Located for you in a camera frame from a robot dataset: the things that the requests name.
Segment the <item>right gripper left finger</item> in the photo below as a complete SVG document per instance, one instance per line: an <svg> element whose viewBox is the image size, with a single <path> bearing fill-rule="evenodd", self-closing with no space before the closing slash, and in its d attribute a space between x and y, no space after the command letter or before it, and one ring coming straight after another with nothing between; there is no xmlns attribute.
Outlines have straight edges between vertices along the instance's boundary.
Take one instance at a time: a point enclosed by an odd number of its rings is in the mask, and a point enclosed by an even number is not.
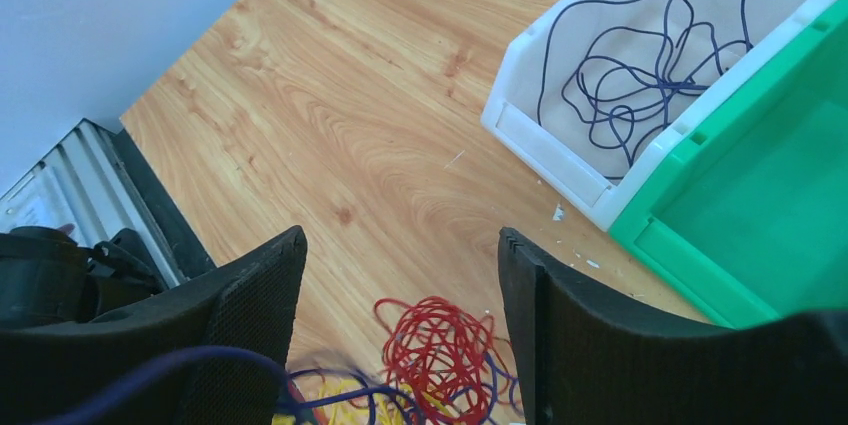
<svg viewBox="0 0 848 425"><path fill-rule="evenodd" d="M243 257L88 322L1 331L1 420L67 413L143 363L215 345L284 364L308 242L293 226ZM100 417L103 424L268 424L280 383L245 359L180 366Z"/></svg>

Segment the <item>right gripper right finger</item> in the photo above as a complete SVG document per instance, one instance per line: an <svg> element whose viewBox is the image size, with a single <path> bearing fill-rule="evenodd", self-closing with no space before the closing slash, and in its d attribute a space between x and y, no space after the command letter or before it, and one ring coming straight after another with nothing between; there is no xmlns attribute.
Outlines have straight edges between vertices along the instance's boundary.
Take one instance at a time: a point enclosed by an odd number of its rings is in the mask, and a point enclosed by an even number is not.
<svg viewBox="0 0 848 425"><path fill-rule="evenodd" d="M531 424L843 424L847 314L752 328L640 302L503 228L498 273Z"/></svg>

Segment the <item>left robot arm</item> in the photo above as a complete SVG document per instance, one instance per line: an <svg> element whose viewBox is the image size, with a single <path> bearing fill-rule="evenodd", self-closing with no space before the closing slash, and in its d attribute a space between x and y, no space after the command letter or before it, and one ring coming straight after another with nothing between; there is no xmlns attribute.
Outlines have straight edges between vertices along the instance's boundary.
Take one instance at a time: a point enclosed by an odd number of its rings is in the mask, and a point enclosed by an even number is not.
<svg viewBox="0 0 848 425"><path fill-rule="evenodd" d="M86 323L166 289L137 232L86 247L60 229L1 234L1 327Z"/></svg>

